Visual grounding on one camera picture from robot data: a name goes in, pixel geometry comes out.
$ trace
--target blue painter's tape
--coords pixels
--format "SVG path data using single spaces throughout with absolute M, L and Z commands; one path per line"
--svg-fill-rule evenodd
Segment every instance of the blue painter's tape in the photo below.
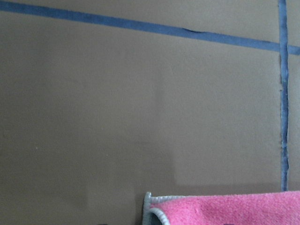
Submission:
M 287 33 L 287 12 L 286 1 L 279 1 L 279 52 L 281 58 L 280 73 L 281 73 L 281 190 L 288 190 L 288 115 L 289 115 L 289 100 L 288 100 L 288 33 Z
M 89 13 L 74 12 L 63 9 L 33 6 L 6 1 L 0 1 L 0 10 L 14 13 L 51 17 L 56 19 L 78 21 L 83 23 L 101 24 L 105 26 L 125 28 L 130 30 L 139 30 L 157 34 L 198 39 L 228 45 L 238 45 L 243 47 L 279 52 L 279 44 L 275 42 L 262 41 L 245 37 L 236 37 L 211 32 L 192 31 L 180 27 L 166 26 L 150 22 L 127 20 L 104 15 L 95 15 Z M 300 48 L 298 50 L 297 47 L 294 47 L 291 50 L 292 53 L 299 53 Z
M 287 50 L 289 54 L 300 55 L 300 47 L 288 45 Z

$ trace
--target vertical tape strip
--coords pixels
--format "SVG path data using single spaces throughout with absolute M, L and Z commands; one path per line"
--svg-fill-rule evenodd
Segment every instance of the vertical tape strip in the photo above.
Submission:
M 288 190 L 288 34 L 287 34 L 287 13 L 286 0 L 278 0 L 279 3 L 279 52 L 280 52 L 280 73 L 281 73 L 281 191 Z

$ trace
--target pink towel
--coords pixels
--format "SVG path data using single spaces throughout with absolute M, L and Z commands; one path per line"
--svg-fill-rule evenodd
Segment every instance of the pink towel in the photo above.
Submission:
M 143 225 L 300 225 L 300 191 L 145 198 Z

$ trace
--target cardboard surface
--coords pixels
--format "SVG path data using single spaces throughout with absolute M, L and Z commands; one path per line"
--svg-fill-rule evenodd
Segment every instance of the cardboard surface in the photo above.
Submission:
M 12 0 L 278 42 L 277 0 Z
M 289 45 L 300 46 L 300 1 L 288 0 L 286 7 Z
M 289 56 L 289 189 L 300 189 L 300 57 Z
M 3 224 L 139 224 L 146 191 L 280 190 L 277 52 L 0 21 Z

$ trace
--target pink microfiber cloth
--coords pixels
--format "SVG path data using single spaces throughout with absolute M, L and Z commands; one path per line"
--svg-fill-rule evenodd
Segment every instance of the pink microfiber cloth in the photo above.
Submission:
M 300 225 L 300 191 L 144 200 L 143 225 Z

